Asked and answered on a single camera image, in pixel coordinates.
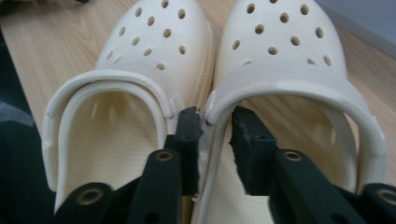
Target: white clog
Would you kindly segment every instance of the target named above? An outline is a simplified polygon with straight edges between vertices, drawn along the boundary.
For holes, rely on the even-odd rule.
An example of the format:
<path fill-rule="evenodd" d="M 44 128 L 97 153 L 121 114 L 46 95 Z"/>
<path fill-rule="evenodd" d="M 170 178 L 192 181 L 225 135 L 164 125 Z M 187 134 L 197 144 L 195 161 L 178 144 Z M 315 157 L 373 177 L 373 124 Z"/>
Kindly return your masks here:
<path fill-rule="evenodd" d="M 195 0 L 138 1 L 120 19 L 95 69 L 55 93 L 43 156 L 56 208 L 89 182 L 117 189 L 175 133 L 178 112 L 205 105 L 212 84 L 211 27 Z"/>
<path fill-rule="evenodd" d="M 280 148 L 303 151 L 334 184 L 356 191 L 384 181 L 384 134 L 347 81 L 338 35 L 313 0 L 235 1 L 205 108 L 193 223 L 271 222 L 267 198 L 245 195 L 233 163 L 228 121 L 237 105 L 253 110 Z"/>

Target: wooden table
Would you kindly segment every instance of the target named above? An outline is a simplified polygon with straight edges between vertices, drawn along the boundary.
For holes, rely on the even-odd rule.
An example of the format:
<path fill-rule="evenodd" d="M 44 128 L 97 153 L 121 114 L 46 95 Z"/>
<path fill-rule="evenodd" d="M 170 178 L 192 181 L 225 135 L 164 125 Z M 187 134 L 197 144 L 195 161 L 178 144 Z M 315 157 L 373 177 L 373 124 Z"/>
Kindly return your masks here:
<path fill-rule="evenodd" d="M 0 24 L 21 84 L 41 130 L 50 97 L 70 77 L 92 70 L 107 36 L 133 0 L 91 0 L 72 9 L 23 3 Z M 233 0 L 201 0 L 216 39 Z M 337 28 L 350 81 L 361 91 L 389 141 L 388 182 L 396 186 L 396 60 Z"/>

